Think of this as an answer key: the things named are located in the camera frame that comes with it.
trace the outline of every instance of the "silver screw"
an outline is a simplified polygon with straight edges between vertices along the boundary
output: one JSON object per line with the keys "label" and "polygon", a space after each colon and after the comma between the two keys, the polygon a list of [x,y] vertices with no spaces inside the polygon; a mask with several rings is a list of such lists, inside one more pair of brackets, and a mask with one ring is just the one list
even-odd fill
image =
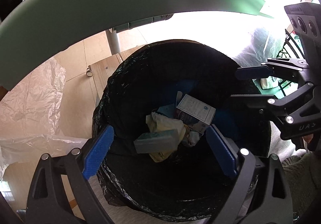
{"label": "silver screw", "polygon": [[242,148],[242,149],[240,150],[240,153],[242,153],[243,155],[248,155],[248,154],[249,154],[249,151],[248,151],[248,149]]}
{"label": "silver screw", "polygon": [[71,154],[72,155],[78,155],[80,153],[80,149],[79,148],[73,148],[72,150],[71,150]]}
{"label": "silver screw", "polygon": [[294,122],[294,119],[292,116],[287,116],[285,117],[285,121],[288,123],[288,124],[292,124]]}
{"label": "silver screw", "polygon": [[277,161],[279,159],[279,157],[275,154],[275,153],[272,153],[271,154],[271,158],[275,161]]}
{"label": "silver screw", "polygon": [[43,155],[41,155],[41,159],[42,160],[47,160],[49,158],[49,154],[44,153]]}
{"label": "silver screw", "polygon": [[293,220],[296,221],[299,219],[299,215],[296,212],[293,212]]}
{"label": "silver screw", "polygon": [[274,103],[275,103],[275,99],[270,98],[270,99],[267,100],[267,102],[268,102],[269,104],[274,104]]}

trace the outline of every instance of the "cardboard box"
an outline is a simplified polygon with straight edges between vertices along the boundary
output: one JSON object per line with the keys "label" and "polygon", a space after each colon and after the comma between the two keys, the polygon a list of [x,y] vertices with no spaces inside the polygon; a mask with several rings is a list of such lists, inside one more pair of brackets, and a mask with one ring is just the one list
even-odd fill
{"label": "cardboard box", "polygon": [[[178,92],[177,103],[181,96],[181,92]],[[175,118],[182,120],[191,129],[204,134],[214,118],[215,111],[214,107],[186,94],[176,105]]]}

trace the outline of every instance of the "blue plastic piece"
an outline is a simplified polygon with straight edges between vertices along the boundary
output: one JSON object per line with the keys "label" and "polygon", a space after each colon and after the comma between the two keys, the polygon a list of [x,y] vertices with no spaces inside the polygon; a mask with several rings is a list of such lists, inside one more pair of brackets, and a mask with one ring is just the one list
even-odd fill
{"label": "blue plastic piece", "polygon": [[273,70],[268,66],[241,67],[235,72],[238,80],[268,78],[273,75]]}
{"label": "blue plastic piece", "polygon": [[228,145],[221,138],[219,132],[213,127],[209,126],[206,130],[206,140],[213,151],[223,173],[231,179],[238,175],[237,158],[235,152],[231,151]]}
{"label": "blue plastic piece", "polygon": [[86,180],[89,180],[91,176],[94,176],[97,173],[99,166],[105,158],[113,140],[114,129],[109,125],[98,137],[98,140],[84,159],[82,174]]}

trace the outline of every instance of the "camera lens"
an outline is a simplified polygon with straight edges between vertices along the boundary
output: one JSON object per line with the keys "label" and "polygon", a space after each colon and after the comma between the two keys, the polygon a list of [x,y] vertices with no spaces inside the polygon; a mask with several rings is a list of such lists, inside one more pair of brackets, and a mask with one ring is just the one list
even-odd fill
{"label": "camera lens", "polygon": [[303,22],[303,20],[301,18],[298,18],[298,23],[299,23],[299,26],[300,28],[302,29],[302,31],[306,34],[307,33],[307,28]]}
{"label": "camera lens", "polygon": [[293,18],[291,18],[291,24],[292,26],[294,26],[295,28],[298,28],[297,23],[295,22],[295,20]]}
{"label": "camera lens", "polygon": [[312,34],[313,34],[314,36],[317,36],[317,29],[316,29],[316,27],[314,26],[314,24],[312,23],[312,21],[309,21],[309,28],[311,29]]}

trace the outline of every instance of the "black trash bag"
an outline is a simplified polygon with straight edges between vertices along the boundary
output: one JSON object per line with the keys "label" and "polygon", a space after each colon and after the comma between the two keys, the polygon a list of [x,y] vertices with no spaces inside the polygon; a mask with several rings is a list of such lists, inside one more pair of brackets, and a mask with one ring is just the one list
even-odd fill
{"label": "black trash bag", "polygon": [[175,222],[218,214],[234,181],[223,175],[204,136],[192,148],[180,144],[159,163],[148,154],[137,154],[133,142],[149,132],[146,115],[175,103],[177,91],[182,91],[217,108],[216,126],[239,147],[267,156],[269,122],[257,112],[230,111],[224,106],[231,94],[260,93],[252,80],[235,78],[238,67],[217,50],[187,40],[146,45],[118,67],[94,111],[92,127],[93,138],[108,124],[115,131],[97,173],[109,204]]}

